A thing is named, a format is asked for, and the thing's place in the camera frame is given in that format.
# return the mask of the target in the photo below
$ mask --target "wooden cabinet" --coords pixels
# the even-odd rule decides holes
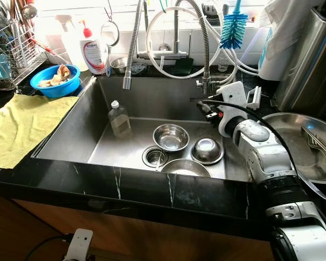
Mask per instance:
[[[44,239],[60,235],[17,204],[0,197],[0,261],[24,260],[27,253]],[[68,244],[48,242],[29,261],[60,261]]]
[[[92,247],[150,261],[273,261],[268,242],[16,200],[62,233],[93,231]]]

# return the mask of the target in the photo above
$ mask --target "green sponge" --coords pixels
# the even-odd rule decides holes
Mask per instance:
[[[190,75],[193,67],[192,58],[181,58],[176,60],[175,66],[173,69],[173,75],[176,76],[186,76]]]

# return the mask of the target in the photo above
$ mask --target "stainless steel bowl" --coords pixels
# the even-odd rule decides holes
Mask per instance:
[[[198,177],[211,177],[209,171],[201,163],[191,159],[172,160],[163,167],[161,172]]]
[[[223,147],[210,138],[197,140],[191,151],[192,159],[203,165],[214,164],[221,160],[223,155]]]
[[[308,145],[301,127],[326,144],[326,122],[296,113],[274,113],[263,117],[284,139],[297,169],[314,183],[326,184],[326,155]]]
[[[128,57],[116,58],[111,61],[110,66],[117,74],[124,74],[126,72]]]
[[[190,136],[179,125],[163,124],[154,130],[153,141],[163,150],[174,152],[187,147]]]

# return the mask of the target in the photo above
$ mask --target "kitchen sink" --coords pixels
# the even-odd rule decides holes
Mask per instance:
[[[155,171],[160,150],[153,141],[153,131],[173,123],[187,130],[190,142],[180,152],[164,153],[159,170],[173,159],[191,159],[198,139],[213,138],[225,154],[218,163],[206,166],[211,177],[250,180],[245,161],[231,139],[223,139],[198,110],[196,101],[203,94],[194,79],[133,78],[130,91],[122,89],[122,81],[122,77],[97,77],[34,157]],[[114,136],[107,117],[113,100],[128,109],[132,134],[123,139]]]

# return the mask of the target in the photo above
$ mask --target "sink drain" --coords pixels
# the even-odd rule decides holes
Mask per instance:
[[[142,161],[149,167],[157,167],[159,155],[160,161],[159,165],[163,166],[168,161],[168,154],[157,146],[148,147],[142,154]]]

